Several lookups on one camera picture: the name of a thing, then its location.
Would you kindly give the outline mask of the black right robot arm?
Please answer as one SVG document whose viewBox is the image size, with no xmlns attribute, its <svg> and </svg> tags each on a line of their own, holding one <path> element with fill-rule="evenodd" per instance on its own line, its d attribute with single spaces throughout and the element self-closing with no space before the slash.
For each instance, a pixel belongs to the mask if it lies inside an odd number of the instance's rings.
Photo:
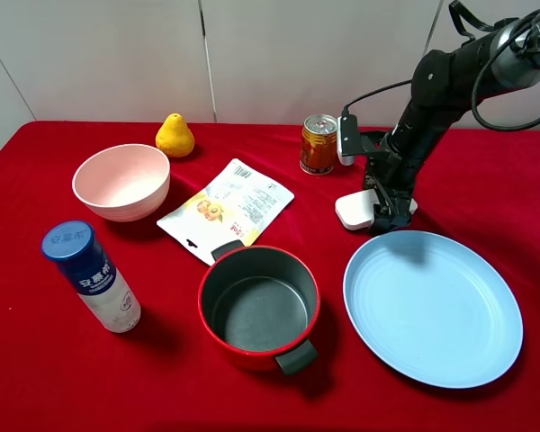
<svg viewBox="0 0 540 432">
<path fill-rule="evenodd" d="M 540 9 L 493 25 L 459 1 L 448 11 L 465 43 L 450 53 L 433 49 L 422 58 L 409 81 L 409 102 L 392 130 L 359 134 L 368 159 L 363 188 L 376 197 L 370 206 L 372 233 L 410 224 L 418 173 L 454 123 L 472 113 L 487 129 L 511 132 L 510 126 L 485 121 L 479 104 L 540 82 Z"/>
</svg>

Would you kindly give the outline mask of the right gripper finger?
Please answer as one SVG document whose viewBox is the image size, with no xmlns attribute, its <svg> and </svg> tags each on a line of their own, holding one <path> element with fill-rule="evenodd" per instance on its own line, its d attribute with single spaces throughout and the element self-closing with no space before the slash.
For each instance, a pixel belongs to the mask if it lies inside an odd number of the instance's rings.
<svg viewBox="0 0 540 432">
<path fill-rule="evenodd" d="M 391 231 L 399 230 L 410 225 L 410 208 L 384 207 L 380 204 L 373 206 L 373 222 L 368 228 L 368 232 L 373 235 L 382 235 Z"/>
<path fill-rule="evenodd" d="M 363 189 L 384 189 L 387 171 L 377 166 L 368 166 L 364 171 Z"/>
</svg>

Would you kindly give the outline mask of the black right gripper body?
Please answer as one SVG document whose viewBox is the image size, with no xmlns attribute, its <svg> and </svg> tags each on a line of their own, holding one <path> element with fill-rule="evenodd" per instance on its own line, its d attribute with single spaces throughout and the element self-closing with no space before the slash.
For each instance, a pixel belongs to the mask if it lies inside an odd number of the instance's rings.
<svg viewBox="0 0 540 432">
<path fill-rule="evenodd" d="M 410 206 L 412 204 L 412 185 L 399 184 L 397 178 L 398 169 L 401 166 L 402 157 L 398 150 L 391 144 L 391 134 L 383 131 L 360 131 L 360 140 L 367 158 L 364 171 L 367 167 L 379 167 L 387 171 L 384 189 L 374 190 L 378 198 L 378 203 L 384 207 L 390 207 L 393 212 L 395 208 L 409 207 L 409 214 L 412 214 Z"/>
</svg>

